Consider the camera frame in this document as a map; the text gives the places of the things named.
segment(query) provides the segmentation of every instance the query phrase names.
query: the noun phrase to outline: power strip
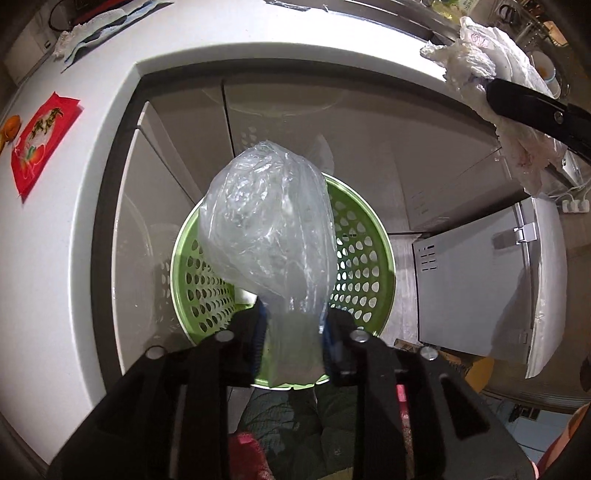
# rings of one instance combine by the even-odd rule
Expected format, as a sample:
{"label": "power strip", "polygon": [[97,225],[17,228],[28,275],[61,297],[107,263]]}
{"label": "power strip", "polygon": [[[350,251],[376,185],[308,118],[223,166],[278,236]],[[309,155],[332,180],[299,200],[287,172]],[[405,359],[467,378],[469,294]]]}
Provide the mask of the power strip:
{"label": "power strip", "polygon": [[563,213],[589,213],[589,201],[585,200],[563,200]]}

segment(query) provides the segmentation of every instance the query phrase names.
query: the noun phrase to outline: green laundry basket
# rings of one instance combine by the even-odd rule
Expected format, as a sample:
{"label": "green laundry basket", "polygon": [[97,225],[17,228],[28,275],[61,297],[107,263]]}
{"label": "green laundry basket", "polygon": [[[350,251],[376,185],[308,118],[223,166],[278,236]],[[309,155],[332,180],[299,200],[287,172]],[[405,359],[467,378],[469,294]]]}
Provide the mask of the green laundry basket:
{"label": "green laundry basket", "polygon": [[[351,313],[358,328],[379,335],[394,302],[392,246],[367,202],[340,180],[324,176],[337,243],[337,280],[329,304]],[[197,238],[200,205],[201,202],[195,206],[178,233],[170,270],[174,309],[194,344],[225,328],[234,312],[252,306],[247,294],[224,282],[203,258]],[[256,385],[268,388],[268,366],[265,347]],[[275,389],[307,387],[311,385],[286,384]]]}

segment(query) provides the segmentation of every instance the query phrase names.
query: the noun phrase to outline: screw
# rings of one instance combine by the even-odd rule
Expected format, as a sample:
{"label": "screw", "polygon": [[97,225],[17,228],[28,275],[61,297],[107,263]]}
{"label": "screw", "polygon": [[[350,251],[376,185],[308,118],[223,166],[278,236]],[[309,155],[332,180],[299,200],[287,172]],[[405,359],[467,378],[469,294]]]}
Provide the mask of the screw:
{"label": "screw", "polygon": [[425,360],[429,360],[431,362],[439,356],[439,353],[437,353],[437,350],[431,348],[430,346],[424,346],[421,348],[421,356]]}
{"label": "screw", "polygon": [[147,356],[150,360],[157,360],[164,355],[166,355],[166,349],[160,345],[151,346],[146,350],[145,353],[145,356]]}
{"label": "screw", "polygon": [[216,340],[221,343],[229,342],[234,338],[234,332],[231,330],[220,330],[216,333]]}
{"label": "screw", "polygon": [[365,343],[369,340],[369,334],[364,330],[353,330],[349,337],[357,343]]}

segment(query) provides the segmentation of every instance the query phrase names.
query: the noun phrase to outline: white cabinet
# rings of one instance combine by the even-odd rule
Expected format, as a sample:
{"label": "white cabinet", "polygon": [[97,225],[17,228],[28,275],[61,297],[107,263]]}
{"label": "white cabinet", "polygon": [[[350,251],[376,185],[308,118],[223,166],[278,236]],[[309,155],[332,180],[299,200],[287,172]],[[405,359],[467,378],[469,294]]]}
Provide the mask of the white cabinet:
{"label": "white cabinet", "polygon": [[221,80],[150,99],[174,148],[203,194],[233,159]]}
{"label": "white cabinet", "polygon": [[113,231],[112,308],[122,371],[151,345],[169,351],[190,346],[174,312],[170,260],[177,234],[194,205],[136,130]]}
{"label": "white cabinet", "polygon": [[388,232],[440,228],[515,190],[502,165],[480,162],[494,135],[414,93],[271,75],[230,79],[225,93],[236,154],[271,140],[305,156],[361,194]]}
{"label": "white cabinet", "polygon": [[150,102],[146,102],[144,105],[142,113],[139,116],[138,128],[142,131],[150,145],[156,150],[158,156],[189,198],[195,204],[201,200],[203,197],[201,190],[197,187],[195,180],[193,180],[187,168],[186,162],[178,154],[162,120]]}
{"label": "white cabinet", "polygon": [[[530,236],[518,244],[516,229]],[[419,340],[526,363],[539,240],[531,199],[414,243]]]}

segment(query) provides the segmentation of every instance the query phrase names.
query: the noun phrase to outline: clear plastic bag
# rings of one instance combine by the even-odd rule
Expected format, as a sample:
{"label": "clear plastic bag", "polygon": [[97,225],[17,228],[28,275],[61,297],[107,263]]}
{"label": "clear plastic bag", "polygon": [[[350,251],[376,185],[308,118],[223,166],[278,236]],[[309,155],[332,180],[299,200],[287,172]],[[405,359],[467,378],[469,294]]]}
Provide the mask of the clear plastic bag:
{"label": "clear plastic bag", "polygon": [[336,281],[332,208],[322,173],[269,141],[213,179],[199,211],[205,258],[268,311],[269,383],[308,384],[324,373],[319,327]]}

